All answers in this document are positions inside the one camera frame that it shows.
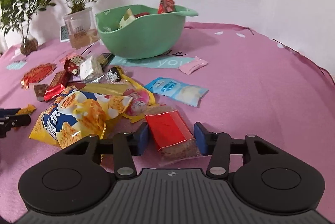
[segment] bowl handle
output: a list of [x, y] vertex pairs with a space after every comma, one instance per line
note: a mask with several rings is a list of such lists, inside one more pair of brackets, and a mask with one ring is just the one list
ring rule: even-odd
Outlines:
[[195, 10], [188, 9], [188, 8], [186, 8], [186, 11], [175, 12], [175, 14], [181, 15], [181, 16], [198, 16], [199, 15]]

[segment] table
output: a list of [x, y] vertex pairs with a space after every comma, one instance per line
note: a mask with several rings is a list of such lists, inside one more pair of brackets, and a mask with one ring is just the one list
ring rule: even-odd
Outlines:
[[[0, 58], [0, 107], [34, 104], [37, 111], [28, 127], [11, 130], [0, 140], [0, 215], [9, 221], [26, 212], [17, 189], [21, 174], [59, 150], [28, 138], [37, 117], [50, 103], [37, 102], [33, 89], [21, 88], [20, 79], [39, 64], [57, 63], [55, 72], [41, 82], [49, 84], [62, 69], [59, 60], [72, 51], [70, 44], [52, 40], [31, 53], [20, 70], [8, 70], [10, 63], [24, 58], [11, 60], [16, 48], [11, 47]], [[88, 52], [103, 53], [106, 48], [95, 44]], [[277, 41], [228, 24], [186, 23], [168, 53], [173, 54], [198, 56], [209, 64], [191, 75], [178, 69], [144, 67], [127, 67], [127, 74], [141, 84], [162, 76], [208, 88], [199, 108], [164, 96], [157, 96], [157, 100], [177, 108], [190, 129], [200, 121], [209, 131], [227, 132], [233, 138], [256, 134], [315, 167], [326, 181], [318, 211], [335, 221], [335, 85], [329, 74]], [[137, 126], [123, 119], [113, 131], [128, 132]], [[134, 157], [134, 162], [138, 172], [143, 167], [158, 167], [154, 145], [150, 144], [142, 157]], [[206, 168], [208, 163], [209, 157], [200, 157], [171, 167]], [[104, 157], [102, 165], [112, 170], [112, 158]], [[230, 170], [241, 165], [241, 157], [233, 155]]]

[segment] gray ribbed panel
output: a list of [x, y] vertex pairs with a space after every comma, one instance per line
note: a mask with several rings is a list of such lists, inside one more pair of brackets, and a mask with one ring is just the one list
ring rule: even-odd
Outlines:
[[28, 212], [17, 221], [17, 224], [105, 223], [326, 224], [329, 222], [315, 211], [295, 216], [273, 216], [258, 212], [236, 198], [227, 182], [208, 179], [200, 169], [144, 169], [135, 179], [117, 182], [111, 194], [90, 211], [61, 217]]

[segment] blue snack package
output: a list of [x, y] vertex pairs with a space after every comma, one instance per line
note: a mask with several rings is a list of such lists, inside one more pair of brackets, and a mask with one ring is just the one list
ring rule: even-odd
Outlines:
[[159, 77], [145, 88], [152, 93], [171, 97], [174, 100], [182, 103], [198, 107], [199, 100], [208, 91], [208, 89], [199, 86], [186, 84], [170, 78]]

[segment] plastic basin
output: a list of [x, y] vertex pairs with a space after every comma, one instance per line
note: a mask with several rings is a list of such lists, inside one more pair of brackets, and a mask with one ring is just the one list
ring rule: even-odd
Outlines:
[[[118, 29], [119, 22], [128, 8], [133, 14], [149, 12], [136, 18], [129, 25]], [[194, 10], [175, 6], [176, 11], [157, 14], [156, 8], [130, 5], [109, 9], [95, 15], [98, 33], [113, 54], [126, 59], [143, 59], [160, 55], [169, 50], [180, 37], [186, 16], [197, 16]]]

